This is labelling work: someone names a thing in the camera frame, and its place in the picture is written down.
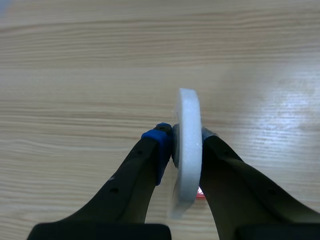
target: screw hole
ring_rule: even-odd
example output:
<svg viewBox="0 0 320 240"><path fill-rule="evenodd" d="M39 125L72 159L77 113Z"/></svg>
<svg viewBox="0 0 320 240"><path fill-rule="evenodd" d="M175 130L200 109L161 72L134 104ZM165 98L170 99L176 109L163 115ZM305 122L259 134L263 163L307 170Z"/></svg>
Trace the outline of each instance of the screw hole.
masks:
<svg viewBox="0 0 320 240"><path fill-rule="evenodd" d="M269 188L268 189L268 193L271 195L271 196L275 196L277 194L276 190L274 190L273 188Z"/></svg>
<svg viewBox="0 0 320 240"><path fill-rule="evenodd" d="M110 193L114 193L114 194L117 194L119 192L119 189L118 188L112 188L110 190Z"/></svg>

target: wood grain surface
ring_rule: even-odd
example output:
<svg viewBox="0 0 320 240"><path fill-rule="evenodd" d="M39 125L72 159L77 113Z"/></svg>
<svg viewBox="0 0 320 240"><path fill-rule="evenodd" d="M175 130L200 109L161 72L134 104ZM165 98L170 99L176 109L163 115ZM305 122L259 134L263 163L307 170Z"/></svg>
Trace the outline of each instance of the wood grain surface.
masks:
<svg viewBox="0 0 320 240"><path fill-rule="evenodd" d="M82 207L196 89L203 125L320 211L318 0L14 0L0 5L0 240ZM206 201L146 221L217 240Z"/></svg>

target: white foam disc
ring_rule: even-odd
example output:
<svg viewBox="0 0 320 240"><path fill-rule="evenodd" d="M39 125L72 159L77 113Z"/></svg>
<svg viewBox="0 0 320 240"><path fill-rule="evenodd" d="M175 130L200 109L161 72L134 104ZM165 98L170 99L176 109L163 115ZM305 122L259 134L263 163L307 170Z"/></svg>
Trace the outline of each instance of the white foam disc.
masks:
<svg viewBox="0 0 320 240"><path fill-rule="evenodd" d="M175 114L178 124L173 127L176 150L173 156L178 168L171 217L180 218L194 203L199 187L202 167L202 124L197 92L180 88Z"/></svg>

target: foam object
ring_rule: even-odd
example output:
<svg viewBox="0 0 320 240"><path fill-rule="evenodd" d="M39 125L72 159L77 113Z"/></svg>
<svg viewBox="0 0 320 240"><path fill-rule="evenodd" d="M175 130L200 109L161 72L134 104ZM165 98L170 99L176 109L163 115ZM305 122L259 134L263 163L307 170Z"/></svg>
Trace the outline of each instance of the foam object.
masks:
<svg viewBox="0 0 320 240"><path fill-rule="evenodd" d="M171 211L172 218L180 218L194 203L201 176L202 125L197 92L180 88L174 114L177 124L173 126L174 165L178 168L174 185Z"/></svg>

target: light wood tabletop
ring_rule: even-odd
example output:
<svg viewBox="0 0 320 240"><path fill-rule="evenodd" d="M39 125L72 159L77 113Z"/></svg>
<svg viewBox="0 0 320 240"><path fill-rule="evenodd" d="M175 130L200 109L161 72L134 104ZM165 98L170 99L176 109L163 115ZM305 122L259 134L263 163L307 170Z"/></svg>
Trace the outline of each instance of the light wood tabletop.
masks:
<svg viewBox="0 0 320 240"><path fill-rule="evenodd" d="M319 0L0 0L0 239L74 213L196 89L203 125L320 211ZM217 240L205 200L146 222Z"/></svg>

